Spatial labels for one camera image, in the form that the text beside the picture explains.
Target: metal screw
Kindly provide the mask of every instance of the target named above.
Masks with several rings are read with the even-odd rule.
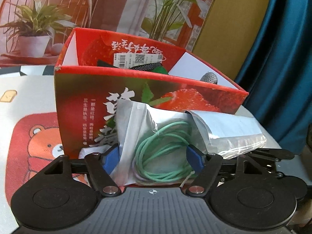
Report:
[[[191,186],[188,190],[191,193],[203,193],[205,191],[205,189],[200,186]]]
[[[107,194],[115,194],[118,192],[118,187],[114,187],[114,186],[107,186],[103,188],[103,192],[107,193]]]

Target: white cardboard divider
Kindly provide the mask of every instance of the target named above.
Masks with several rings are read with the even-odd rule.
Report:
[[[62,66],[78,66],[77,48],[76,48],[76,32],[68,45]]]
[[[191,54],[185,52],[180,60],[169,71],[169,75],[179,76],[188,79],[200,80],[207,72],[213,72],[218,77],[218,85],[237,89],[231,82],[221,76],[218,72],[208,67]]]

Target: blue clamp pad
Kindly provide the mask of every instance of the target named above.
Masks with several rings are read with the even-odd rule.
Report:
[[[119,145],[112,146],[102,156],[102,167],[110,175],[119,163]]]
[[[186,148],[186,159],[196,174],[199,174],[205,166],[206,155],[193,145]]]

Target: red cardboard box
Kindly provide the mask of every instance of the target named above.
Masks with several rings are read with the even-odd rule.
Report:
[[[162,54],[169,74],[97,67],[113,64],[114,53]],[[218,84],[194,80],[213,71]],[[55,67],[57,116],[65,154],[117,142],[113,120],[120,98],[160,109],[234,114],[248,93],[220,71],[183,48],[105,30],[75,28]]]

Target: qr code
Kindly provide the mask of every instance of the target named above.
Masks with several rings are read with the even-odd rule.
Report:
[[[144,54],[136,54],[135,55],[135,64],[144,63],[145,55]]]
[[[119,67],[124,68],[125,65],[126,65],[126,56],[123,54],[119,56]]]

